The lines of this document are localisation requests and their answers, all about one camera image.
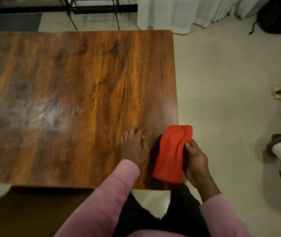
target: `person's left hand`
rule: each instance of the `person's left hand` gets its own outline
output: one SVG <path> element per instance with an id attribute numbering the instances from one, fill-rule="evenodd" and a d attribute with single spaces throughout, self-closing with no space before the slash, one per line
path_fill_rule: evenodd
<path id="1" fill-rule="evenodd" d="M 149 159 L 148 143 L 143 137 L 144 128 L 131 127 L 121 138 L 121 157 L 134 162 L 139 169 Z"/>

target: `black pants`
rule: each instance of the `black pants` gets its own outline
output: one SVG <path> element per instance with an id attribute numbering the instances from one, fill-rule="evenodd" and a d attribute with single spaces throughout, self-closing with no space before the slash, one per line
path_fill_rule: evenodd
<path id="1" fill-rule="evenodd" d="M 168 210 L 159 219 L 141 207 L 135 197 L 129 194 L 112 236 L 126 237 L 140 229 L 164 230 L 186 236 L 210 236 L 199 206 L 200 203 L 189 188 L 182 184 L 178 190 L 171 191 Z"/>

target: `red cloth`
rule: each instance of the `red cloth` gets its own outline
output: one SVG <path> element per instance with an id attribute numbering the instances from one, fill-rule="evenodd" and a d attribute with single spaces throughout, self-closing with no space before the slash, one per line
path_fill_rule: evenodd
<path id="1" fill-rule="evenodd" d="M 160 140 L 160 150 L 153 177 L 170 183 L 182 183 L 184 144 L 191 143 L 192 136 L 192 126 L 190 125 L 170 125 L 167 127 Z"/>

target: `door mat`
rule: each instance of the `door mat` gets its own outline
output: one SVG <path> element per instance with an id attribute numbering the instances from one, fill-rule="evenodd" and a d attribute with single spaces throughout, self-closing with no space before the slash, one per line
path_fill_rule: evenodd
<path id="1" fill-rule="evenodd" d="M 0 31 L 37 31 L 42 13 L 1 14 Z"/>

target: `wooden table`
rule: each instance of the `wooden table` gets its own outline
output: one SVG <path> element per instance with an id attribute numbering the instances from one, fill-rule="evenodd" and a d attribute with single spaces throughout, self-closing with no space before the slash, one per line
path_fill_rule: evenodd
<path id="1" fill-rule="evenodd" d="M 120 137 L 178 123 L 167 30 L 0 33 L 0 182 L 95 188 Z M 162 189 L 148 163 L 136 189 Z"/>

